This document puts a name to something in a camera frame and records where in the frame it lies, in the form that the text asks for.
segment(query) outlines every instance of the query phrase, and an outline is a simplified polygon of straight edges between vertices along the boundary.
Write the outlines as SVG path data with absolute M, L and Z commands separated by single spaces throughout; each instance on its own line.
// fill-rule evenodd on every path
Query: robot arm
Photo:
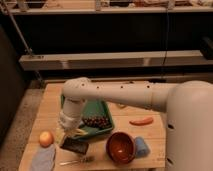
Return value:
M 60 124 L 66 130 L 77 128 L 86 100 L 98 99 L 166 112 L 169 92 L 176 85 L 148 82 L 103 84 L 92 83 L 87 78 L 68 80 L 62 90 L 65 102 L 60 114 Z
M 59 123 L 74 130 L 86 100 L 105 100 L 167 113 L 166 171 L 213 170 L 213 86 L 183 84 L 100 84 L 86 78 L 67 81 Z

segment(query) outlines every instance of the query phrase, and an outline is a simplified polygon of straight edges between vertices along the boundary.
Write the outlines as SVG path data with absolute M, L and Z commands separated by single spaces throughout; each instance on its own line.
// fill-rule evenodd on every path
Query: floor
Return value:
M 0 149 L 0 171 L 18 170 L 43 92 L 44 89 L 28 89 L 26 91 Z

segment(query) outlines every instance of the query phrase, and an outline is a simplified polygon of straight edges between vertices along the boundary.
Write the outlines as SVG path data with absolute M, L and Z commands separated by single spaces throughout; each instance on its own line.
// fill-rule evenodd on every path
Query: wooden tabletop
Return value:
M 60 93 L 63 84 L 48 84 L 43 99 L 41 101 L 39 111 L 34 122 L 28 144 L 25 148 L 20 171 L 29 170 L 32 158 L 38 149 L 38 137 L 42 131 L 49 130 L 55 134 L 60 111 Z M 164 114 L 143 110 L 127 106 L 123 109 L 114 103 L 108 103 L 110 113 L 112 114 L 115 128 L 112 132 L 124 131 L 132 135 L 132 137 L 141 136 L 148 144 L 151 153 L 144 158 L 134 159 L 130 164 L 124 166 L 115 165 L 107 156 L 105 151 L 106 140 L 110 136 L 101 135 L 90 140 L 87 155 L 94 155 L 95 161 L 91 163 L 75 164 L 60 166 L 60 162 L 78 159 L 76 153 L 62 150 L 56 144 L 56 158 L 54 170 L 113 170 L 113 169 L 139 169 L 139 168 L 161 168 L 165 165 L 165 127 Z M 142 119 L 152 116 L 154 122 L 146 126 L 133 126 L 129 124 L 129 120 Z

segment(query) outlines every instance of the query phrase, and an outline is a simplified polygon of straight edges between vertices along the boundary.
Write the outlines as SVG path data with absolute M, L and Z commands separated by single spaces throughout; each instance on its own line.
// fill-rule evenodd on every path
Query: green tray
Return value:
M 64 96 L 61 96 L 61 107 L 64 103 Z M 99 129 L 93 128 L 89 126 L 81 126 L 80 129 L 85 130 L 88 134 L 83 136 L 75 136 L 73 139 L 88 139 L 97 135 L 109 133 L 114 129 L 114 123 L 109 112 L 108 106 L 106 102 L 94 100 L 94 101 L 87 101 L 87 104 L 83 110 L 83 117 L 90 117 L 90 116 L 105 116 L 109 119 L 110 126 L 106 129 Z

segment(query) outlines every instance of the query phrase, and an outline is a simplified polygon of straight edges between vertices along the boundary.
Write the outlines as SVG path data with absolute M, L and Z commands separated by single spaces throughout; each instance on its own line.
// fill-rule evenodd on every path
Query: ceramic bowl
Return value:
M 129 134 L 116 132 L 108 139 L 106 151 L 115 163 L 127 164 L 135 157 L 135 143 Z

